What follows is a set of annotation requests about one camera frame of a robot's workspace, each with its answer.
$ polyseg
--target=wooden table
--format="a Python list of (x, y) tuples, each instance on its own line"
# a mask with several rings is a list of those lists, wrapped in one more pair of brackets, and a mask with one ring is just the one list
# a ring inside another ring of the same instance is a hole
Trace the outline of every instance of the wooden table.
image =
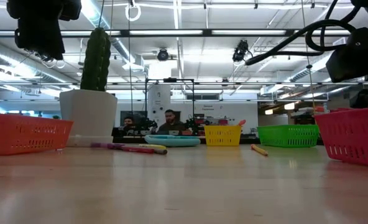
[(368, 223), (368, 167), (249, 148), (0, 157), (0, 223)]

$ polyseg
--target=cactus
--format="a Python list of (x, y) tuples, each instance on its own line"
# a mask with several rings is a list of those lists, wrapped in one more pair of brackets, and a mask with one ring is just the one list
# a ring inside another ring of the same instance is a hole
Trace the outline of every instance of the cactus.
[(108, 77), (111, 42), (103, 28), (95, 28), (87, 42), (81, 90), (105, 91)]

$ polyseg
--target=green basket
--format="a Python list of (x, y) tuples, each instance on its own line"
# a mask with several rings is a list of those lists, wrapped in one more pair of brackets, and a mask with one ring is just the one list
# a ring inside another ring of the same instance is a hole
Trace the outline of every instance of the green basket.
[(277, 147), (313, 147), (320, 133), (317, 125), (257, 127), (261, 144)]

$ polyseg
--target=yellow crayon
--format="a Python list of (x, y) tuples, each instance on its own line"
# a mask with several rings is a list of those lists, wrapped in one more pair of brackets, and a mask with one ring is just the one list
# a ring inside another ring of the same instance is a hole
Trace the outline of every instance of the yellow crayon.
[(166, 146), (152, 145), (152, 144), (139, 144), (141, 147), (148, 147), (152, 149), (166, 149)]
[(262, 154), (263, 156), (268, 156), (269, 155), (269, 153), (266, 150), (256, 146), (255, 144), (251, 145), (251, 149), (255, 150), (256, 152), (258, 152), (260, 154)]

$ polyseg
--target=dark shirt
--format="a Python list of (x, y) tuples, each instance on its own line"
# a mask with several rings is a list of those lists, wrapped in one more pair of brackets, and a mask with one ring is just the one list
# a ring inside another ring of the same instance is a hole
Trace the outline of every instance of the dark shirt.
[(168, 133), (169, 131), (185, 131), (185, 125), (181, 121), (176, 121), (173, 124), (164, 123), (159, 127), (158, 133)]

